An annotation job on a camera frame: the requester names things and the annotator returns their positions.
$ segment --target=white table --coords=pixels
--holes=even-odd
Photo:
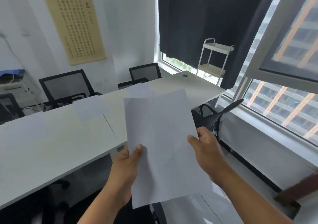
[[[147,83],[158,94],[185,89],[191,108],[218,97],[224,89],[188,72],[174,74]],[[105,118],[79,121],[74,106],[44,112],[50,134],[32,145],[8,151],[0,143],[0,209],[53,183],[67,174],[107,154],[127,141],[123,98],[125,89],[104,94],[109,112]],[[3,136],[4,125],[0,126]]]

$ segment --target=calligraphy scroll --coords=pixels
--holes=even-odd
[[[71,66],[106,59],[93,0],[45,0]]]

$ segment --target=person's right hand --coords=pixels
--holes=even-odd
[[[192,145],[199,166],[209,175],[210,179],[219,185],[231,167],[225,160],[224,154],[215,136],[205,127],[197,128],[199,139],[188,135],[187,140]]]

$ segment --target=blue cloth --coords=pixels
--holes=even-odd
[[[4,71],[0,71],[0,77],[4,74],[15,74],[15,75],[19,75],[19,73],[23,71],[23,69],[13,69],[13,70],[4,70]]]

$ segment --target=black curtain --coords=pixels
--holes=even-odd
[[[160,51],[197,68],[203,42],[215,38],[231,46],[221,87],[234,86],[272,0],[158,0]],[[201,64],[207,63],[205,49]],[[210,64],[222,68],[225,55],[213,52]]]

